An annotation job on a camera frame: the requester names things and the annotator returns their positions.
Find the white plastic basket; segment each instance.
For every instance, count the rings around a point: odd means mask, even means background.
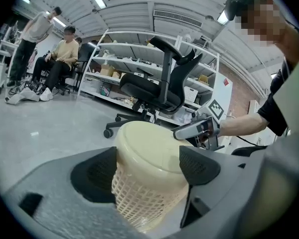
[[[192,89],[188,86],[184,87],[185,99],[191,102],[195,102],[198,90]]]
[[[191,144],[175,140],[164,127],[133,121],[119,129],[115,145],[118,163],[112,192],[117,209],[138,231],[148,231],[188,192],[179,146]]]

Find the ceiling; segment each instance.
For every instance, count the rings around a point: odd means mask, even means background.
[[[13,9],[33,18],[39,11],[61,7],[58,19],[76,27],[76,34],[85,41],[111,30],[155,31],[177,36],[189,33],[194,38],[201,35],[209,41],[209,48],[219,52],[225,64],[238,73],[260,96],[265,97],[270,86],[270,74],[279,69],[282,53],[274,46],[260,47],[250,44],[235,27],[234,22],[223,26],[217,18],[226,0],[103,0],[100,9],[94,0],[30,0],[26,4],[17,0]],[[201,27],[153,17],[154,10],[164,10],[185,15],[202,22]],[[62,26],[56,23],[57,32]]]

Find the shoe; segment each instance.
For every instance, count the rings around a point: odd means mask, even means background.
[[[53,99],[52,92],[50,91],[49,88],[46,88],[45,91],[41,94],[40,100],[41,101],[49,101]]]
[[[13,87],[15,85],[15,81],[9,81],[6,86],[7,87]]]

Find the black sleeve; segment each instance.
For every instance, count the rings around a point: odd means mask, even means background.
[[[257,113],[269,122],[268,127],[276,135],[281,136],[286,130],[287,123],[273,99],[272,93],[269,94],[268,99]]]

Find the chair wheel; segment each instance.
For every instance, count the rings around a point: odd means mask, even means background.
[[[111,129],[106,129],[103,132],[103,135],[104,135],[105,138],[110,138],[111,136],[113,136],[113,134],[114,134],[114,132]]]

